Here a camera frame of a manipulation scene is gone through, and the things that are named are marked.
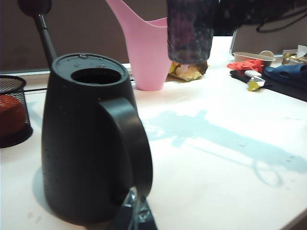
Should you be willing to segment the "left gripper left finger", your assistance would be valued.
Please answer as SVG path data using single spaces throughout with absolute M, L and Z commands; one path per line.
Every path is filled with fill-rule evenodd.
M 138 192 L 135 187 L 132 187 L 129 190 L 126 198 L 124 199 L 120 207 L 120 210 L 116 216 L 115 229 L 130 230 L 135 220 L 138 207 L 139 207 Z

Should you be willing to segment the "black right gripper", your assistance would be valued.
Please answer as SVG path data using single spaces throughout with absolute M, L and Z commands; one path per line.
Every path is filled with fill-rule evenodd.
M 231 36 L 242 26 L 240 0 L 219 0 L 214 15 L 214 36 Z

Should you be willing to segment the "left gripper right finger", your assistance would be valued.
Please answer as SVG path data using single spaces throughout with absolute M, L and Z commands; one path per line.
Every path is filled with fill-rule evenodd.
M 139 230 L 158 230 L 154 216 L 147 200 L 142 200 L 138 208 L 138 229 Z

